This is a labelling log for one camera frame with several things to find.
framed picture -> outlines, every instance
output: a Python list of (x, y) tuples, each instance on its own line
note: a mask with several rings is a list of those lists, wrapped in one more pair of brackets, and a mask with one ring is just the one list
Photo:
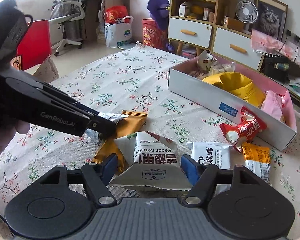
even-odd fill
[(22, 69), (22, 64), (21, 64), (21, 56), (16, 56), (12, 60), (10, 60), (10, 65), (13, 66), (17, 70)]
[(281, 41), (287, 19), (288, 5), (277, 0), (254, 0), (259, 18), (253, 28)]

wooden drawer handle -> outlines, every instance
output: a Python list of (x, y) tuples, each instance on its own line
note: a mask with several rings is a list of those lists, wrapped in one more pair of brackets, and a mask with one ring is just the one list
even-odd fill
[(246, 54), (246, 53), (247, 53), (247, 51), (246, 51), (245, 49), (240, 48), (240, 47), (238, 47), (238, 46), (236, 46), (236, 45), (233, 45), (233, 44), (230, 44), (230, 48), (231, 48), (231, 49), (234, 49), (234, 50), (236, 50), (236, 51), (238, 51), (238, 52), (241, 52), (241, 53), (243, 53), (243, 54)]
[(181, 30), (181, 32), (184, 33), (184, 34), (191, 35), (191, 36), (195, 36), (196, 35), (195, 32), (191, 32), (191, 31), (188, 31), (188, 30)]

yellow snack package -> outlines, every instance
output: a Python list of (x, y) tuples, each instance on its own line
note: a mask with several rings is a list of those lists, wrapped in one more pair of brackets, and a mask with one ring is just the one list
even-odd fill
[(242, 144), (245, 166), (266, 183), (270, 181), (269, 171), (271, 165), (269, 152), (269, 147), (261, 147), (247, 142)]
[(250, 78), (239, 72), (214, 74), (202, 81), (223, 89), (256, 107), (259, 107), (266, 98)]
[(127, 164), (121, 151), (114, 143), (114, 139), (138, 132), (148, 116), (148, 114), (144, 112), (126, 110), (123, 110), (122, 114), (127, 114), (128, 117), (118, 122), (116, 133), (105, 141), (92, 160), (92, 162), (95, 163), (102, 163), (111, 153), (115, 153), (118, 156), (119, 173), (122, 173), (125, 168), (127, 168)]

floral pattern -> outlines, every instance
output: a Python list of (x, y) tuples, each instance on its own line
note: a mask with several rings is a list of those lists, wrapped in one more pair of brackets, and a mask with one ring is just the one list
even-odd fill
[[(219, 124), (231, 124), (195, 102), (168, 91), (169, 68), (185, 58), (137, 44), (133, 49), (109, 55), (55, 80), (52, 85), (74, 99), (101, 112), (120, 113), (123, 109), (148, 112), (142, 130), (173, 139), (178, 158), (189, 153), (186, 142), (226, 143)], [(272, 186), (294, 206), (296, 219), (288, 235), (300, 238), (300, 114), (296, 113), (298, 134), (279, 151), (259, 138), (255, 143), (270, 147)], [(0, 212), (16, 194), (58, 164), (79, 169), (89, 163), (99, 145), (87, 135), (81, 137), (32, 125), (25, 135), (17, 134), (0, 156)], [(82, 187), (71, 188), (82, 192)], [(175, 197), (176, 192), (140, 192), (109, 188), (121, 197)], [(10, 237), (0, 220), (0, 234)]]

gray backpack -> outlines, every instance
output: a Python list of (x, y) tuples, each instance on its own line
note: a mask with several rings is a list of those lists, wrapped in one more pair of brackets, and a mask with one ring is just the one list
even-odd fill
[(59, 18), (62, 16), (71, 15), (74, 13), (80, 13), (80, 9), (78, 10), (73, 4), (62, 4), (60, 2), (71, 1), (71, 0), (54, 0), (52, 5), (52, 12), (50, 15), (50, 19)]

